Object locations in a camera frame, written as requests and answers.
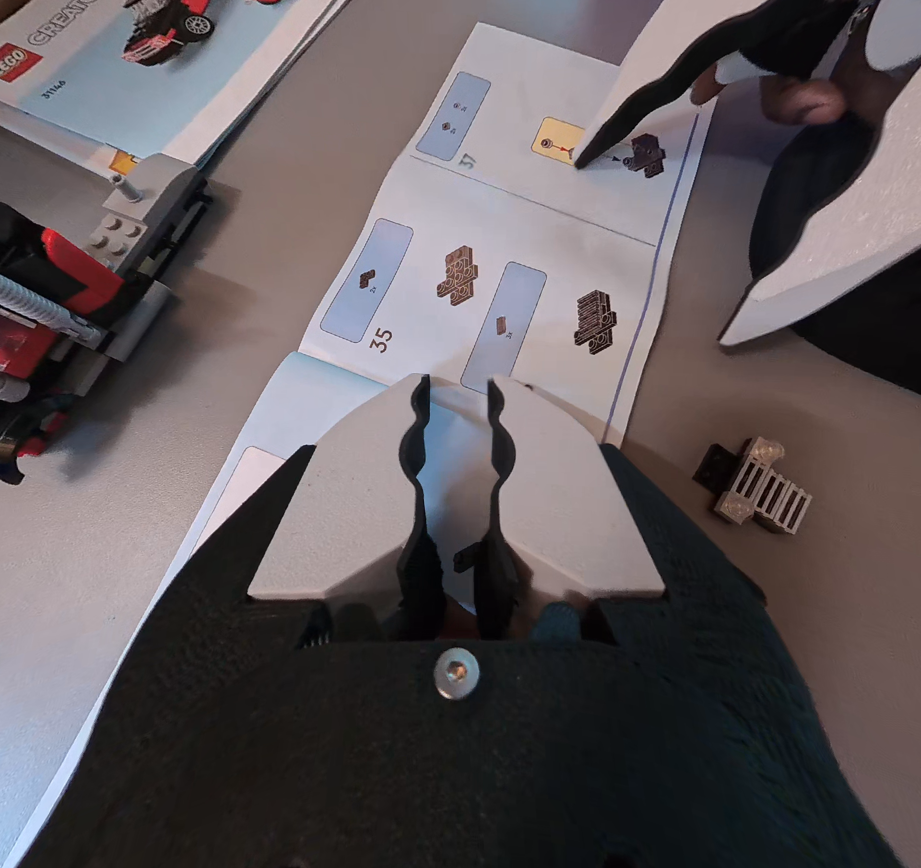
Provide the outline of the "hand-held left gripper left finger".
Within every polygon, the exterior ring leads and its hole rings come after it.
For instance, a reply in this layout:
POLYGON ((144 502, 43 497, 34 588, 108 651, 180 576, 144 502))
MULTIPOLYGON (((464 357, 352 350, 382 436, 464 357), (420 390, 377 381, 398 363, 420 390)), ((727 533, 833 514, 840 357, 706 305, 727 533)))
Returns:
POLYGON ((429 375, 410 374, 328 429, 313 449, 259 567, 254 600, 369 607, 410 640, 441 630, 444 589, 418 475, 429 375))

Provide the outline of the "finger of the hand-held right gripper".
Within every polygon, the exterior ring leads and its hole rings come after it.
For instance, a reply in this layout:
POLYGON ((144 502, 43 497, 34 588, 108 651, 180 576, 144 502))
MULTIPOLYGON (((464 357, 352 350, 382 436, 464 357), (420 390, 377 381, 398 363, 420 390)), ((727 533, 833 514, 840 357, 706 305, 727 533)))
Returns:
POLYGON ((586 168, 649 115, 687 93, 711 65, 770 44, 824 0, 662 0, 630 47, 610 93, 574 150, 586 168))
POLYGON ((735 347, 787 328, 920 245, 920 72, 893 100, 866 161, 753 281, 720 335, 735 347))

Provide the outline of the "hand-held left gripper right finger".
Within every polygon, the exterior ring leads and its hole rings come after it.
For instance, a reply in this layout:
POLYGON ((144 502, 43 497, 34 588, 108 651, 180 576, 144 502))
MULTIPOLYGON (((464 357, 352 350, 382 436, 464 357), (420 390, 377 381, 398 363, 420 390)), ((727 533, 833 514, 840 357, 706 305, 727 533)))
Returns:
POLYGON ((497 479, 479 544, 479 633, 554 602, 659 599, 665 585, 602 445, 570 413, 509 377, 488 383, 497 479))

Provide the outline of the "black lego plate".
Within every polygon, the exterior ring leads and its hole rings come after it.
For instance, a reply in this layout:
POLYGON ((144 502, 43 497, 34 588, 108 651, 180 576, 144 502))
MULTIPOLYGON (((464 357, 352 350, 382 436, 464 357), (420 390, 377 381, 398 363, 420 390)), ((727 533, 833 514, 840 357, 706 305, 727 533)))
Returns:
MULTIPOLYGON (((716 497, 713 507, 718 497, 723 492, 731 490, 732 482, 744 456, 744 447, 750 440, 746 441, 743 448, 738 453, 731 452, 729 449, 720 446, 720 444, 712 444, 708 448, 704 459, 693 476, 693 480, 716 497)), ((754 515, 754 518, 751 520, 754 520, 764 528, 776 532, 767 519, 762 519, 754 515)))

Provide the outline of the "grey lego grille tile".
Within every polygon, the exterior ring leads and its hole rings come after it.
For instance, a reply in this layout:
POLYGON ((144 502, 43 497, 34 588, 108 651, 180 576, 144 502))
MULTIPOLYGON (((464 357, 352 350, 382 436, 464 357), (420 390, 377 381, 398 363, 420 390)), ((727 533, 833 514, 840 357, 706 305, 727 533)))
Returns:
POLYGON ((731 493, 752 505, 757 505, 774 476, 771 460, 754 454, 745 455, 732 482, 731 493))
POLYGON ((789 482, 789 486, 778 497, 767 521, 777 533, 795 535, 812 503, 812 494, 789 482))
POLYGON ((788 506, 799 499, 798 487, 774 469, 767 469, 753 498, 755 516, 785 525, 788 506))

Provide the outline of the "lego truck model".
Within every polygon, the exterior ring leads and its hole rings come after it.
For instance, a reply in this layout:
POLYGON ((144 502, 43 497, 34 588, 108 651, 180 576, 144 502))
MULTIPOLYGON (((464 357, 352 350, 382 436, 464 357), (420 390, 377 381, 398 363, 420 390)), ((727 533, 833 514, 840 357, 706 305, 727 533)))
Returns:
POLYGON ((199 168, 164 153, 114 172, 79 246, 1 206, 1 479, 16 486, 110 364, 167 304, 160 281, 212 202, 199 168))

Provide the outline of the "open lego instruction booklet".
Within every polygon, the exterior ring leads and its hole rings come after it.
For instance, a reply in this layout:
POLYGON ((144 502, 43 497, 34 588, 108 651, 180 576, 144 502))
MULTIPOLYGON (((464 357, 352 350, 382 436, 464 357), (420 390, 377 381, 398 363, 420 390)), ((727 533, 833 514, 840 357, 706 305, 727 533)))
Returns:
MULTIPOLYGON (((583 170, 578 121, 618 68, 479 23, 414 140, 388 172, 354 248, 297 352, 273 374, 165 575, 155 601, 233 512, 300 449, 378 392, 429 375, 427 531, 444 567, 459 537, 479 551, 497 475, 488 383, 509 377, 619 446, 661 320, 674 246, 710 108, 686 96, 646 117, 583 170)), ((268 521, 281 517, 282 497, 268 521)), ((249 611, 321 601, 254 600, 266 548, 244 576, 249 611)), ((383 625, 399 626, 397 616, 383 625)))

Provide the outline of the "closed lego instruction booklet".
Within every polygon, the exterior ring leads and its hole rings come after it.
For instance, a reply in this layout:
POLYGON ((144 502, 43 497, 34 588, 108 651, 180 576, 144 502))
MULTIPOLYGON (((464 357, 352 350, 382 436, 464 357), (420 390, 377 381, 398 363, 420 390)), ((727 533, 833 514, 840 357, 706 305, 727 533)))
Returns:
POLYGON ((350 0, 30 0, 1 26, 2 125, 101 175, 203 164, 350 0))

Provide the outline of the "person's right hand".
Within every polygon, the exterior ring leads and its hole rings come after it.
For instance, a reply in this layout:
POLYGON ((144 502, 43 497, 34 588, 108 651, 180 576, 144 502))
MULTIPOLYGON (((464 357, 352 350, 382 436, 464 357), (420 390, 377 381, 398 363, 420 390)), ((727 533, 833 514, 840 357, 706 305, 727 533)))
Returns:
POLYGON ((697 77, 690 90, 690 99, 702 106, 731 83, 757 78, 761 111, 769 121, 785 126, 826 125, 835 122, 847 110, 846 94, 838 85, 837 71, 841 62, 838 59, 833 68, 827 65, 820 68, 820 74, 828 78, 803 81, 764 70, 733 54, 697 77))

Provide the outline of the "person's left hand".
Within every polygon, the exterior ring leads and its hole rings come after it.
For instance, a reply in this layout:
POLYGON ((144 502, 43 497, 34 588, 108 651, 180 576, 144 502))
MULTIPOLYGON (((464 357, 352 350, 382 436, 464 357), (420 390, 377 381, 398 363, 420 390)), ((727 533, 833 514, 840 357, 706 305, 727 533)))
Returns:
POLYGON ((444 641, 466 642, 480 639, 477 617, 451 597, 446 598, 442 626, 438 634, 444 641))

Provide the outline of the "black quilted case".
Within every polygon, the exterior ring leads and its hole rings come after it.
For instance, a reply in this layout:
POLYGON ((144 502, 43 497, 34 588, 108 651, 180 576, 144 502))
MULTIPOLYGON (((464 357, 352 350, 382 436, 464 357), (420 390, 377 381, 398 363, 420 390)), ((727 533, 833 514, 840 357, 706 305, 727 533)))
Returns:
MULTIPOLYGON (((781 151, 754 217, 754 279, 789 252, 807 217, 840 193, 865 162, 877 131, 852 112, 803 128, 781 151)), ((792 325, 802 339, 842 362, 920 393, 920 251, 792 325)))

